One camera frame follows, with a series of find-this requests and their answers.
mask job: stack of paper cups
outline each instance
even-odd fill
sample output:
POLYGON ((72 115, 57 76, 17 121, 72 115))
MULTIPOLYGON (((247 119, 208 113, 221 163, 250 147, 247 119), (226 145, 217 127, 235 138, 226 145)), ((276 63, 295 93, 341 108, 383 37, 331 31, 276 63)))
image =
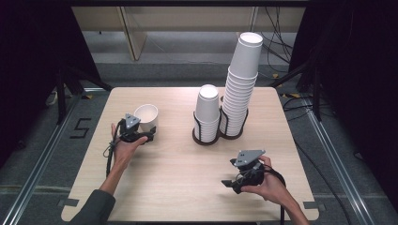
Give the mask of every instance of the stack of paper cups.
POLYGON ((194 112, 194 135, 202 143, 211 143, 217 138, 220 123, 219 91, 211 84, 199 91, 194 112))
POLYGON ((240 35, 225 84, 220 131, 237 136, 243 127, 258 75, 263 38, 255 33, 240 35))

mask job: wooden table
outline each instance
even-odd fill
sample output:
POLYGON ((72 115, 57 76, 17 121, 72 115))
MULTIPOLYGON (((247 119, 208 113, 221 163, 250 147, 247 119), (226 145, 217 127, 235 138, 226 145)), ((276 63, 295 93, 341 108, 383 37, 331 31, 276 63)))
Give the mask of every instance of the wooden table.
MULTIPOLYGON (((219 91, 222 96, 224 88, 219 91)), ((235 179, 238 170, 229 160, 243 149, 265 149, 307 218, 317 219, 317 209, 303 206, 314 197, 275 89, 254 88, 242 136, 219 138, 210 146, 192 138, 198 93, 199 87, 114 89, 69 194, 79 203, 65 206, 62 218, 71 220, 105 179, 107 158, 102 153, 111 140, 111 123, 150 103, 160 111, 158 133, 154 142, 140 146, 123 174, 111 221, 279 220, 279 205, 255 194, 237 195, 222 184, 221 180, 235 179)))

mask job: paper cup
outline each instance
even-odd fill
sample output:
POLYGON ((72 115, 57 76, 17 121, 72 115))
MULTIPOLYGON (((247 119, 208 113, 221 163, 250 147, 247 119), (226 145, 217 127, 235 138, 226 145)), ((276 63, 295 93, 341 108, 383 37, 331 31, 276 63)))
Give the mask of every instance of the paper cup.
POLYGON ((263 38, 252 32, 242 33, 231 61, 231 72, 251 78, 257 74, 263 38))
POLYGON ((220 117, 219 91, 217 87, 202 86, 196 101, 195 116, 202 122, 211 123, 220 117))
POLYGON ((135 110, 134 116, 141 119, 140 128, 143 132, 149 132, 153 127, 158 130, 158 113, 158 108, 151 104, 142 105, 135 110))

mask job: black wire cup holder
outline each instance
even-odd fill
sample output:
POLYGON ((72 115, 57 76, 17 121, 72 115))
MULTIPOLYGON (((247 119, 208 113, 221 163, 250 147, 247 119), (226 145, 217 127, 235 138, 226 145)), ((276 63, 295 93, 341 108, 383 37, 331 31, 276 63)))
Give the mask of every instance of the black wire cup holder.
POLYGON ((246 116, 245 116, 245 119, 243 120, 242 128, 240 129, 240 132, 238 133, 238 135, 236 135, 236 136, 228 136, 228 135, 226 135, 226 133, 228 132, 229 118, 228 118, 228 115, 223 111, 222 106, 221 106, 221 107, 220 107, 219 124, 218 124, 218 126, 217 126, 217 130, 218 130, 218 131, 217 131, 216 137, 215 137, 214 140, 211 141, 211 142, 203 142, 203 141, 202 141, 202 127, 201 127, 201 123, 200 123, 200 121, 196 118, 195 112, 193 112, 193 119, 196 121, 196 123, 198 124, 198 127, 199 127, 199 139, 196 138, 196 135, 195 135, 195 128, 193 128, 193 130, 192 130, 192 137, 193 137, 193 140, 194 140, 196 143, 200 144, 200 145, 212 145, 213 143, 216 143, 217 140, 218 140, 219 138, 224 138, 224 139, 226 139, 226 140, 235 140, 235 139, 238 139, 238 138, 242 135, 242 133, 243 133, 243 128, 244 128, 244 126, 245 126, 246 119, 248 118, 248 115, 249 115, 249 109, 247 109, 247 111, 246 111, 246 116), (221 124, 221 122, 222 122, 222 116, 223 116, 223 115, 225 116, 225 119, 226 119, 225 133, 222 133, 222 131, 220 130, 220 124, 221 124))
POLYGON ((226 124, 225 124, 225 132, 224 133, 220 130, 220 126, 219 126, 219 136, 224 139, 227 139, 227 140, 238 139, 243 133, 243 128, 245 127, 246 119, 248 118, 248 115, 249 115, 249 109, 246 110, 246 116, 245 116, 245 119, 243 120, 242 127, 240 128, 240 132, 236 136, 226 135, 228 133, 229 118, 228 118, 228 115, 223 111, 222 106, 220 107, 220 112, 221 112, 220 113, 221 116, 222 115, 225 116, 226 124))
POLYGON ((195 128, 193 128, 193 130, 192 130, 192 137, 193 137, 193 140, 194 140, 197 144, 200 144, 200 145, 212 145, 213 143, 216 143, 217 140, 218 140, 219 137, 220 137, 219 132, 220 132, 220 122, 222 121, 222 114, 220 113, 220 116, 219 116, 219 124, 217 125, 216 137, 215 137, 214 140, 211 141, 211 142, 203 142, 203 141, 202 141, 202 126, 201 126, 200 121, 196 118, 195 112, 193 112, 193 119, 196 121, 196 123, 198 124, 198 127, 199 127, 199 139, 196 138, 196 135, 195 135, 195 128))

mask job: black sleeve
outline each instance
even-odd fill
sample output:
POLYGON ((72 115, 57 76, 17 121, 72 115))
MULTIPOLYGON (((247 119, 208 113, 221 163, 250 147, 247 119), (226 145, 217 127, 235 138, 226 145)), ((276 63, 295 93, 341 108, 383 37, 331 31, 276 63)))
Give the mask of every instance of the black sleeve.
POLYGON ((106 224, 115 202, 114 196, 96 189, 91 193, 83 208, 69 224, 106 224))

